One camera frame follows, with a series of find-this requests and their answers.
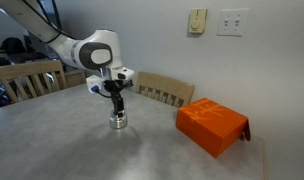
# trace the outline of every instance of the table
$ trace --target table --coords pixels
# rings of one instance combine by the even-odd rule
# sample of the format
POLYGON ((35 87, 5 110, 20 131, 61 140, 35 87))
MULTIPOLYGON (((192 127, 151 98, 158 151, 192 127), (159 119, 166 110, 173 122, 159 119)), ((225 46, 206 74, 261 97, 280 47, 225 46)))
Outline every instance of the table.
POLYGON ((0 180, 264 179, 264 142, 217 159, 175 127, 177 109, 123 90, 128 126, 109 127, 110 99, 85 85, 0 108, 0 180))

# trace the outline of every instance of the wall plate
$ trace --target wall plate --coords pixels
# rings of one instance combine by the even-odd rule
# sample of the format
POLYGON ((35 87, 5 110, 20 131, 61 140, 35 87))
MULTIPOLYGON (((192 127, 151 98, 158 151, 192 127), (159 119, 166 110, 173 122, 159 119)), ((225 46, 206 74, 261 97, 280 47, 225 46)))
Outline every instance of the wall plate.
POLYGON ((242 36, 249 9, 222 9, 218 36, 242 36))

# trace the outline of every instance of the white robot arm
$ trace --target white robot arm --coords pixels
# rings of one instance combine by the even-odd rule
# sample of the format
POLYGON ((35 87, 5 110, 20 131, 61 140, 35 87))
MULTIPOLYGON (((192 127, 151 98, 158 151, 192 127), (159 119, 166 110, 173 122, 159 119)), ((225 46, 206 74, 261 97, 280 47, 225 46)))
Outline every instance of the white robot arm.
POLYGON ((106 68, 104 80, 129 80, 134 75, 123 67, 118 35, 109 30, 97 30, 84 40, 74 40, 47 21, 37 0, 0 0, 0 10, 24 28, 46 42, 69 66, 99 70, 106 68))
POLYGON ((122 82, 129 81, 134 72, 122 64, 119 39, 115 32, 97 30, 84 40, 75 40, 48 21, 42 13, 40 0, 0 0, 0 10, 47 43, 65 64, 86 70, 103 69, 106 74, 101 78, 87 78, 88 89, 101 94, 99 90, 104 84, 111 96, 103 96, 111 98, 114 105, 110 126, 115 129, 126 126, 127 118, 120 91, 125 87, 122 82))

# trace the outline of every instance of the chair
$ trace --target chair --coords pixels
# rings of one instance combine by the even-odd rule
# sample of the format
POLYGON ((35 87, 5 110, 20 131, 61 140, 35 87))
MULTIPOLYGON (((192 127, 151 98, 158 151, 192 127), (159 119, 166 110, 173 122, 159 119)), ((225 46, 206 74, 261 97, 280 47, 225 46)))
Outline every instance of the chair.
POLYGON ((173 78, 139 72, 136 93, 164 102, 171 106, 181 107, 191 102, 194 85, 173 78))
POLYGON ((65 75, 60 61, 41 61, 0 66, 0 81, 13 103, 59 91, 56 72, 59 72, 63 89, 67 88, 65 75))

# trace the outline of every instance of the black cable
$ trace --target black cable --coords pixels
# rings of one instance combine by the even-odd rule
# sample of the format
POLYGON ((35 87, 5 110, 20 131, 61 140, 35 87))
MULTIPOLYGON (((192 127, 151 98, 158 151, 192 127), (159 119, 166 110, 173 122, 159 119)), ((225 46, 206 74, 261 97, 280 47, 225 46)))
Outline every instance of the black cable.
POLYGON ((22 0, 24 2, 25 5, 27 5, 36 15, 38 15, 45 23, 47 23, 50 27, 52 27, 55 31, 58 32, 58 35, 54 38, 51 39, 50 41, 54 41, 60 34, 63 34, 71 39, 74 39, 73 37, 71 37, 69 34, 63 32, 61 29, 59 30, 58 28, 56 28, 50 21, 47 21, 36 9, 34 9, 26 0, 22 0))
POLYGON ((40 6, 40 8, 41 8, 41 10, 42 10, 42 12, 43 12, 43 15, 45 16, 45 18, 46 18, 48 24, 50 25, 51 20, 50 20, 50 18, 49 18, 49 16, 48 16, 48 13, 46 13, 45 8, 43 7, 41 1, 40 1, 40 0, 36 0, 36 2, 39 4, 39 6, 40 6))
POLYGON ((129 87, 132 87, 132 86, 133 86, 132 80, 130 80, 130 81, 126 82, 125 84, 123 84, 121 87, 119 87, 119 89, 122 90, 122 89, 128 87, 128 85, 130 85, 129 87))
POLYGON ((62 29, 61 19, 60 19, 59 11, 58 11, 58 8, 56 6, 55 0, 52 0, 52 6, 53 6, 54 13, 57 15, 57 16, 55 16, 55 19, 56 19, 56 22, 58 24, 58 28, 62 29))
POLYGON ((111 96, 107 96, 105 94, 102 94, 100 91, 97 91, 96 93, 100 94, 101 96, 105 97, 105 98, 111 98, 111 96))

